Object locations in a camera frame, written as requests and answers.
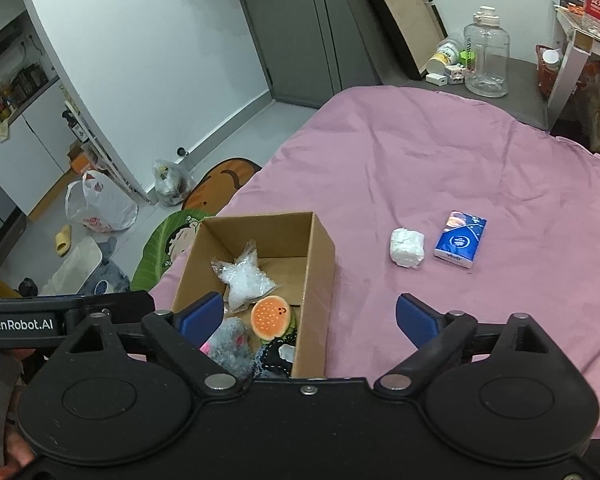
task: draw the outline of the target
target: cartoon rug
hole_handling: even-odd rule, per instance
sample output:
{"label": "cartoon rug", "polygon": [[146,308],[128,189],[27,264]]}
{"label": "cartoon rug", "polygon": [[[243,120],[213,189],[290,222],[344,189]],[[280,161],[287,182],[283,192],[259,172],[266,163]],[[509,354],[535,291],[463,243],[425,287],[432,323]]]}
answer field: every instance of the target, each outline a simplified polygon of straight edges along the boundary
{"label": "cartoon rug", "polygon": [[215,216],[261,167],[246,158],[229,158],[206,172],[182,203],[153,232],[131,280],[131,290],[151,290],[165,270],[193,242],[200,221]]}

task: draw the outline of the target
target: bed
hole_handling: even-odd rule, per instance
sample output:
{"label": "bed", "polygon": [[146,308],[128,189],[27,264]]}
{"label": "bed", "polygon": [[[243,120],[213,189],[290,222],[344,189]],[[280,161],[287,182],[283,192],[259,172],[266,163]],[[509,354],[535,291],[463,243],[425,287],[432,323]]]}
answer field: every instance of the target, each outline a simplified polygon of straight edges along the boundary
{"label": "bed", "polygon": [[[410,292],[481,322],[528,312],[600,399],[600,156],[496,107],[414,88],[336,95],[221,215],[315,211],[336,246],[327,375],[374,381],[414,351],[395,323]],[[432,256],[452,210],[488,220],[471,270]],[[391,232],[426,236],[416,269]],[[181,256],[152,291],[169,308]],[[600,437],[600,423],[595,436]]]}

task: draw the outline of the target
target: plastic jug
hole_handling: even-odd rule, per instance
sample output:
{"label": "plastic jug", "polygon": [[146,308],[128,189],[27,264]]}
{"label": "plastic jug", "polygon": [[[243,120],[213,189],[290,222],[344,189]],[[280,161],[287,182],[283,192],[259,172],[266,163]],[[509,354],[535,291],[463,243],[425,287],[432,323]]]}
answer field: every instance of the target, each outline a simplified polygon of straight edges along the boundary
{"label": "plastic jug", "polygon": [[464,84],[474,94],[502,97],[509,91],[510,37],[493,7],[480,7],[464,28],[467,67]]}

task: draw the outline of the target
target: screw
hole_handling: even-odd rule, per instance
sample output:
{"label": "screw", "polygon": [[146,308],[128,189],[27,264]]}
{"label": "screw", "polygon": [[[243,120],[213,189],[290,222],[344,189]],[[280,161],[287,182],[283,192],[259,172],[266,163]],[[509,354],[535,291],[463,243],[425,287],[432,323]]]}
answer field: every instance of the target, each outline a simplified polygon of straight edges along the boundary
{"label": "screw", "polygon": [[300,393],[303,395],[315,395],[318,393],[318,388],[310,384],[305,384],[304,386],[300,386]]}
{"label": "screw", "polygon": [[387,374],[380,378],[380,384],[387,390],[406,390],[409,386],[411,386],[411,378],[402,374]]}
{"label": "screw", "polygon": [[213,374],[205,379],[206,387],[217,391],[233,388],[236,382],[235,377],[229,374]]}

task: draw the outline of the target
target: clear plastic bag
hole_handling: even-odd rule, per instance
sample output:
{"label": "clear plastic bag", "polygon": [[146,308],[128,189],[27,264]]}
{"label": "clear plastic bag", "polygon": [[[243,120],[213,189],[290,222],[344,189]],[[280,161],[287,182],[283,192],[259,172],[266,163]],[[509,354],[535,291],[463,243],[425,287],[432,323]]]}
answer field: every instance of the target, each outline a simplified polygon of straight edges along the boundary
{"label": "clear plastic bag", "polygon": [[235,263],[213,260],[211,267],[223,282],[229,285],[229,308],[233,314],[247,308],[251,300],[271,293],[276,283],[258,268],[256,243],[251,240]]}
{"label": "clear plastic bag", "polygon": [[186,199],[194,183],[189,173],[174,162],[154,162],[155,193],[164,205],[176,205]]}

